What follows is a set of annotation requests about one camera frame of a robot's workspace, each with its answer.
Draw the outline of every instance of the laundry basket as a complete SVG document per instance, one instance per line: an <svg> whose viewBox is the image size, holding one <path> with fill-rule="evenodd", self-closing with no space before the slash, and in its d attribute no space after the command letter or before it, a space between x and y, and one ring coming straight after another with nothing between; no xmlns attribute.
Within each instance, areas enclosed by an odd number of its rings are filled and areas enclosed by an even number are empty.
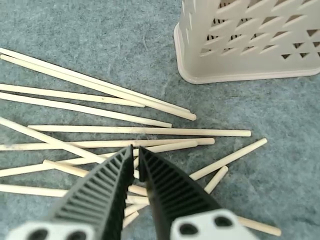
<svg viewBox="0 0 320 240"><path fill-rule="evenodd" d="M178 70L193 84L320 72L320 0L182 0Z"/></svg>

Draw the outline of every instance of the floor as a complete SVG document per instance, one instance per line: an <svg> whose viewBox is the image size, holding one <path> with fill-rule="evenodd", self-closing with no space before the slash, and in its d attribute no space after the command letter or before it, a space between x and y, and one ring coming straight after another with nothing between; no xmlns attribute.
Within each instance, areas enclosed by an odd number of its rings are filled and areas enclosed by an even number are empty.
<svg viewBox="0 0 320 240"><path fill-rule="evenodd" d="M180 0L2 0L0 47L186 107L185 120L151 108L65 100L170 122L176 128L252 130L252 137L217 137L216 144L161 155L192 173L263 137L268 144L229 165L214 198L237 215L278 226L282 236L255 231L262 240L316 240L320 235L320 76L192 85L179 75L173 30ZM0 82L102 95L0 61ZM0 100L0 116L22 125L140 126L70 110ZM50 133L63 141L155 139L156 135ZM0 143L35 143L0 126ZM94 153L117 149L96 149ZM63 150L0 152L0 169L62 160ZM204 186L212 174L201 179ZM69 189L76 177L56 170L0 178L0 184ZM56 198L0 193L0 239L28 220L45 216ZM145 208L123 240L155 240Z"/></svg>

